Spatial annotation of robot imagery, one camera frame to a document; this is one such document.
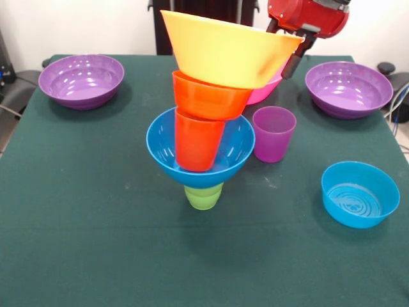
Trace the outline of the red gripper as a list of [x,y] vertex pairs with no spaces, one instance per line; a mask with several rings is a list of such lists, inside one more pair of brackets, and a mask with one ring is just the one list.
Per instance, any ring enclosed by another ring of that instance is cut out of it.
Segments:
[[290,79],[316,38],[336,36],[349,17],[348,1],[276,0],[268,2],[268,33],[280,30],[303,38],[289,57],[281,77]]

